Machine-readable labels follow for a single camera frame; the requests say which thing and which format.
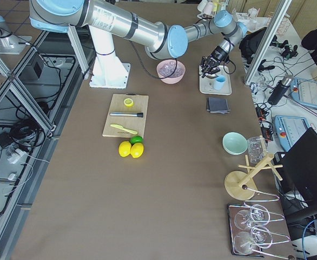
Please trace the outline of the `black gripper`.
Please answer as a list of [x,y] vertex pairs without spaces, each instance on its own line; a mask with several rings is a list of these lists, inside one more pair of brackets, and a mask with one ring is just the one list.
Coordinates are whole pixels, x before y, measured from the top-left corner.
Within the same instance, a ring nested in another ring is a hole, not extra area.
[[220,68],[218,67],[221,62],[229,62],[230,49],[224,50],[220,46],[217,46],[209,56],[203,56],[201,59],[201,73],[202,78],[206,77],[209,79],[215,79],[218,77]]

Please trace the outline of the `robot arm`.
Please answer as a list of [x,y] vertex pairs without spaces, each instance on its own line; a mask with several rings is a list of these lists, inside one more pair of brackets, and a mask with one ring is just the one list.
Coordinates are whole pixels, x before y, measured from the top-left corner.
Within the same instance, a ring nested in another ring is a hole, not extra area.
[[178,58],[189,42],[221,33],[223,41],[209,56],[202,57],[202,77],[218,73],[220,63],[228,61],[229,53],[247,33],[247,27],[226,10],[183,28],[149,22],[106,1],[30,1],[29,8],[31,25],[37,29],[64,33],[70,25],[90,25],[145,46],[148,55],[157,60]]

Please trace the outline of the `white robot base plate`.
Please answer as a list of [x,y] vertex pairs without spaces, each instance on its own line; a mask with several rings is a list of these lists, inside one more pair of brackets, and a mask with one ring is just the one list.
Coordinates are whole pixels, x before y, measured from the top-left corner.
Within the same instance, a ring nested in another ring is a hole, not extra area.
[[125,89],[130,67],[130,63],[122,63],[117,56],[97,54],[90,87]]

